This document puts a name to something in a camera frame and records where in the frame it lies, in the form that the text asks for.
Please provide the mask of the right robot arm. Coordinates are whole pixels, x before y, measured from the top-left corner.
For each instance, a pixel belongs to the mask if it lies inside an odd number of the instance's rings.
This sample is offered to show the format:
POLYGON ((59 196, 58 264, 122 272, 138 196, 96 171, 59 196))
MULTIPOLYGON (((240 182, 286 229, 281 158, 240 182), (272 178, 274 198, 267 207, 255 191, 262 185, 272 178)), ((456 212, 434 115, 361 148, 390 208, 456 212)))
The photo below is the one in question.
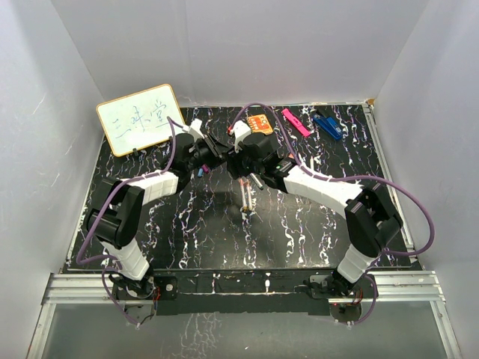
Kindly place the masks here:
POLYGON ((305 197, 340 214, 347 222, 350 246, 333 271, 335 291, 349 297, 359 290, 360 278, 400 232, 403 220, 385 186, 361 186, 319 178, 278 155, 274 135, 247 132, 234 136, 228 170, 236 177, 258 175, 270 188, 305 197))

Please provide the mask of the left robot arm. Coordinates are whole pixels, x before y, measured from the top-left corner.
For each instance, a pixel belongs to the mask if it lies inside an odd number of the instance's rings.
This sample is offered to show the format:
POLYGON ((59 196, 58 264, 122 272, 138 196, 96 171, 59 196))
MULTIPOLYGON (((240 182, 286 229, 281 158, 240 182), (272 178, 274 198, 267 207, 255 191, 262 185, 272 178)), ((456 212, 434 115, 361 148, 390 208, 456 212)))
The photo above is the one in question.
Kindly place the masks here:
POLYGON ((181 192, 193 171, 203 166, 217 168, 233 152, 233 147, 210 135, 196 139, 182 133, 173 137, 171 154, 163 168, 130 179, 102 179, 85 217, 87 239, 96 237, 102 243, 136 297, 147 298, 155 287, 154 279, 147 275, 149 262, 135 238, 143 206, 181 192))

